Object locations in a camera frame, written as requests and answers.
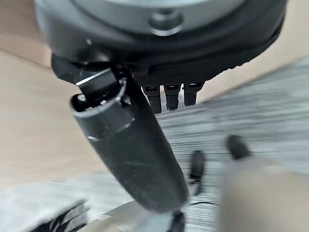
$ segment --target textured black plastic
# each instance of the textured black plastic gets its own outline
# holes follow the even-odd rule
[[[74,97],[72,113],[93,148],[136,201],[159,213],[178,209],[188,200],[183,173],[140,88],[129,83],[126,93],[132,106],[137,106],[131,111],[135,116],[130,124],[119,120],[124,112],[111,115],[104,106],[82,111]]]
[[[72,61],[122,62],[140,86],[158,86],[207,81],[255,58],[277,39],[287,0],[247,0],[210,25],[169,37],[121,31],[74,6],[70,12],[79,18],[68,22],[44,2],[37,1],[37,10],[54,53]]]

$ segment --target light wood surface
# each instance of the light wood surface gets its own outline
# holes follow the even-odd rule
[[[102,170],[70,115],[75,86],[0,51],[0,188]]]

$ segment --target gray rug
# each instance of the gray rug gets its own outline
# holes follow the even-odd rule
[[[224,147],[229,134],[246,138],[256,155],[274,158],[309,173],[309,59],[261,77],[216,99],[158,115],[185,175],[190,153],[207,153],[202,194],[195,201],[218,201],[220,180],[230,162]],[[89,220],[131,200],[108,173],[82,175],[0,193],[0,231],[28,231],[38,221],[78,199],[88,200]],[[215,206],[188,212],[187,231],[216,230]]]

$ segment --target black plastic tab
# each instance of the black plastic tab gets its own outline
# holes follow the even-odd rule
[[[184,105],[195,105],[197,102],[197,92],[199,92],[205,82],[199,82],[199,83],[190,83],[190,84],[184,84]]]
[[[160,86],[143,87],[144,94],[146,94],[149,104],[155,114],[162,112]]]
[[[178,109],[178,95],[180,92],[181,85],[167,85],[164,86],[166,96],[166,107],[168,110]]]

